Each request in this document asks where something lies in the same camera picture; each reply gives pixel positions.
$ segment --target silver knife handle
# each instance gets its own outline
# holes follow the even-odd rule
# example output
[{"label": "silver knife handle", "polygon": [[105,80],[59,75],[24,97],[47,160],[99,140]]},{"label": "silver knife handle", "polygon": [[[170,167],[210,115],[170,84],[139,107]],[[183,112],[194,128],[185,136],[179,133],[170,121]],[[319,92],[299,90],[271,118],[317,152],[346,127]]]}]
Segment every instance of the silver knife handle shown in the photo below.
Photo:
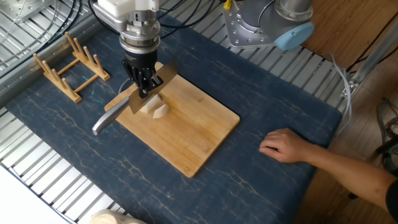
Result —
[{"label": "silver knife handle", "polygon": [[130,98],[126,97],[108,110],[93,126],[93,133],[97,135],[108,127],[129,106]]}]

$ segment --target person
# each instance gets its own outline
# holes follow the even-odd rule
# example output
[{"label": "person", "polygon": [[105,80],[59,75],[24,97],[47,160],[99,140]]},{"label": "person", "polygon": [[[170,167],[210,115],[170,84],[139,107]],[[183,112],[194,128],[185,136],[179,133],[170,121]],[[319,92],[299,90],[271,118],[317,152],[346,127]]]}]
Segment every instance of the person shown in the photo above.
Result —
[{"label": "person", "polygon": [[328,172],[347,190],[387,210],[398,222],[398,180],[392,174],[306,142],[289,129],[268,133],[259,151],[279,162],[307,162]]}]

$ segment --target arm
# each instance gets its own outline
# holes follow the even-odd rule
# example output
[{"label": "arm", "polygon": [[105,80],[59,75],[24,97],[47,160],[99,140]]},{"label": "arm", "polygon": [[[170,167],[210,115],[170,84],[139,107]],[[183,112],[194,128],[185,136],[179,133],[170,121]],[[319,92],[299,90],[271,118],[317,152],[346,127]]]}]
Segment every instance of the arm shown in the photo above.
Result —
[{"label": "arm", "polygon": [[331,174],[350,192],[387,210],[387,190],[396,178],[378,167],[327,151],[289,129],[269,133],[260,152],[279,162],[307,162]]}]

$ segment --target bamboo cutting board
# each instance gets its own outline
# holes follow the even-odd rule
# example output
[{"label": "bamboo cutting board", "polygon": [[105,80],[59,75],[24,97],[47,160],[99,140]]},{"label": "bamboo cutting board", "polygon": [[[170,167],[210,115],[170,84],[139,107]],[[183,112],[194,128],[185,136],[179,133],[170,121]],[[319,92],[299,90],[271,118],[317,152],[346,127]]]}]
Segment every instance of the bamboo cutting board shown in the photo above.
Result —
[{"label": "bamboo cutting board", "polygon": [[[156,63],[158,70],[161,63]],[[132,85],[105,106],[109,110],[129,96]],[[153,119],[149,114],[133,114],[126,108],[116,118],[120,124],[146,143],[187,177],[193,177],[225,137],[239,123],[239,116],[211,96],[176,75],[159,93],[170,110]]]}]

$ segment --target human hand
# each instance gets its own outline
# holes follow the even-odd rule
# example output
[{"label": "human hand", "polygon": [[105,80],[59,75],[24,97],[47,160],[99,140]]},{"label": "human hand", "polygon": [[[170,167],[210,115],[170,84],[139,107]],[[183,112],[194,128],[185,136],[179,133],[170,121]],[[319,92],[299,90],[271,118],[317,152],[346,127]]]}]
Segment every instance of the human hand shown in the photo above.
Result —
[{"label": "human hand", "polygon": [[289,129],[279,129],[268,133],[260,144],[260,152],[279,162],[308,162],[314,151],[320,148],[311,144]]}]

